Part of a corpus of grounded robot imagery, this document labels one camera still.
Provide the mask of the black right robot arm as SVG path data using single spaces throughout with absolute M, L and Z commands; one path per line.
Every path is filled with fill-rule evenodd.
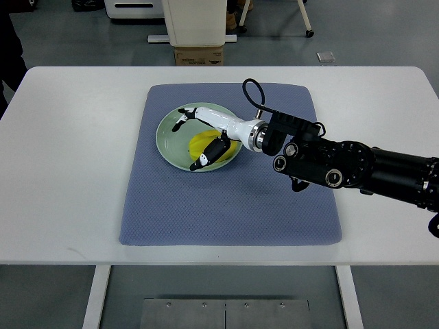
M 278 173 L 290 177 L 300 192 L 314 183 L 328 188 L 357 188 L 438 212 L 438 159 L 369 147 L 356 141 L 329 141 L 325 127 L 249 101 L 257 116 L 270 112 L 256 145 L 273 157 Z

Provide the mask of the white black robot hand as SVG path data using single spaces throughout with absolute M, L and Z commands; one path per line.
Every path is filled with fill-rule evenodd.
M 178 111 L 182 116 L 173 126 L 173 132 L 177 132 L 184 123 L 194 119 L 220 132 L 220 135 L 213 139 L 191 164 L 190 171 L 203 169 L 217 162 L 230 149 L 233 141 L 239 141 L 250 151 L 262 151 L 262 142 L 268 124 L 261 119 L 244 121 L 239 117 L 207 107 L 179 108 Z

